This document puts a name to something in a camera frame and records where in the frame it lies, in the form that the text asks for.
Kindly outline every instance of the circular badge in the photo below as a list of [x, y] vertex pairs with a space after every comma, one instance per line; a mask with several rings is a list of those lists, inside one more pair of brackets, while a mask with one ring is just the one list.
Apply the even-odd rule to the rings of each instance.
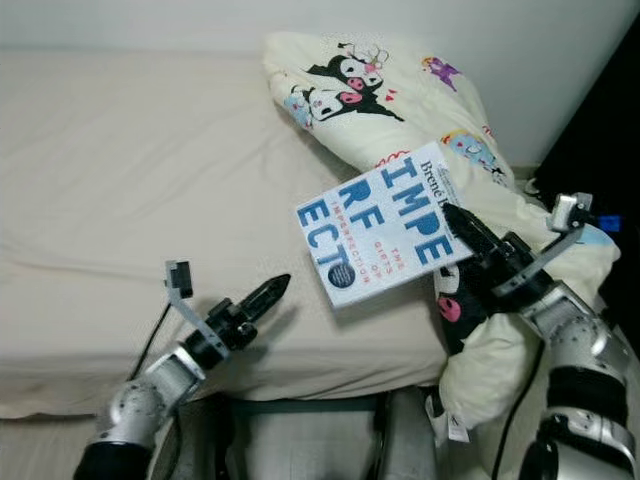
[[356, 271], [348, 263], [338, 263], [329, 269], [329, 281], [338, 288], [348, 288], [356, 280]]

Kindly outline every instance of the white wall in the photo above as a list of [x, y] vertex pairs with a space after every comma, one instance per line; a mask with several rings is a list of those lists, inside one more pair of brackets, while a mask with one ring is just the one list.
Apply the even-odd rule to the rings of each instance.
[[638, 0], [2, 0], [0, 42], [255, 51], [273, 30], [417, 34], [475, 82], [510, 162], [531, 165], [639, 10]]

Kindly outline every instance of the white book cover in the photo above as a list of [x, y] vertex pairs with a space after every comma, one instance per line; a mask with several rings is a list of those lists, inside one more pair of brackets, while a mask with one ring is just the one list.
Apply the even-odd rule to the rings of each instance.
[[296, 209], [335, 308], [471, 256], [441, 205], [459, 200], [436, 142]]

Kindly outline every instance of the beige bed sheet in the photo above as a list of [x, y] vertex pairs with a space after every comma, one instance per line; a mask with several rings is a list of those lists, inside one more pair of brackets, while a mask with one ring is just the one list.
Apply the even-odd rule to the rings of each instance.
[[[290, 127], [257, 58], [5, 51], [0, 75], [0, 417], [104, 402], [162, 309], [167, 259], [190, 261], [200, 313], [293, 275], [202, 393], [335, 398], [438, 378], [428, 280], [331, 311], [294, 207], [356, 172]], [[155, 353], [189, 330], [172, 315]]]

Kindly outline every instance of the bed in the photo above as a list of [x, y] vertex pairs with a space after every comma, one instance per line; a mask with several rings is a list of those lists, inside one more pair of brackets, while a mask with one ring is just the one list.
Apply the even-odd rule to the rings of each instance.
[[[194, 308], [291, 273], [260, 337], [201, 394], [340, 398], [432, 384], [445, 353], [419, 280], [338, 313], [294, 208], [357, 174], [274, 107], [260, 59], [5, 51], [0, 417], [93, 413], [188, 260]], [[190, 331], [170, 315], [152, 357]]]

